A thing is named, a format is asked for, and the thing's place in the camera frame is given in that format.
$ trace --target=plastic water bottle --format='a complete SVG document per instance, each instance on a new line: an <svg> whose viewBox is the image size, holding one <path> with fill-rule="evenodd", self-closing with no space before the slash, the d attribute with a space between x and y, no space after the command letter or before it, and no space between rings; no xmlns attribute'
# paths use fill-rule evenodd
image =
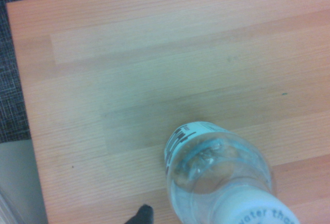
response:
<svg viewBox="0 0 330 224"><path fill-rule="evenodd" d="M208 122L175 130L164 151L169 199L184 224L300 224L274 196L270 166L238 135Z"/></svg>

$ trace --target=floor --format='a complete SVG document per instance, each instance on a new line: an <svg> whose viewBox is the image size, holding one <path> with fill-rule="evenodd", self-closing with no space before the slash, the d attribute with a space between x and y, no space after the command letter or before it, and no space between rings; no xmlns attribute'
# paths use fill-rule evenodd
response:
<svg viewBox="0 0 330 224"><path fill-rule="evenodd" d="M30 139L22 88L6 11L0 0L0 143Z"/></svg>

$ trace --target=table surface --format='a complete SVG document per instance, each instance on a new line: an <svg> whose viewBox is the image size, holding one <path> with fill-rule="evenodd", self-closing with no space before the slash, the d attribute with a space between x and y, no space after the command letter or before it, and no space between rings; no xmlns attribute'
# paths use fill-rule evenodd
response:
<svg viewBox="0 0 330 224"><path fill-rule="evenodd" d="M8 6L49 223L179 223L163 149L213 122L255 144L302 224L330 220L330 0Z"/></svg>

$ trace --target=black object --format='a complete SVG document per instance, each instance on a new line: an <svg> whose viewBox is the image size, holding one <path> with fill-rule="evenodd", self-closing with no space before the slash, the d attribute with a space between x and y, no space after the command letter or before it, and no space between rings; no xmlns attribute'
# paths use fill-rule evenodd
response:
<svg viewBox="0 0 330 224"><path fill-rule="evenodd" d="M151 206L144 204L139 211L129 219L125 224L153 224L154 210Z"/></svg>

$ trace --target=bottle cap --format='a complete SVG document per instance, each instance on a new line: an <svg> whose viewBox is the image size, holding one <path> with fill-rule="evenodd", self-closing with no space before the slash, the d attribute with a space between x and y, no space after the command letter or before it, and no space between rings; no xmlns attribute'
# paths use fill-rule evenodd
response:
<svg viewBox="0 0 330 224"><path fill-rule="evenodd" d="M236 186L219 199L217 224L300 224L280 200L253 186Z"/></svg>

